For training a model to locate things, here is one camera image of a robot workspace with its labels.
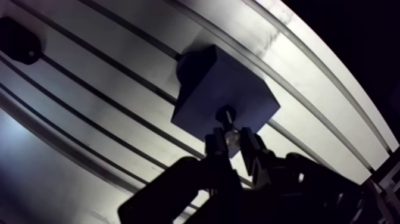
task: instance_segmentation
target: dark background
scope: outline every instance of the dark background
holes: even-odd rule
[[[397,1],[283,0],[335,52],[400,142],[400,9]],[[377,170],[400,160],[400,150]]]

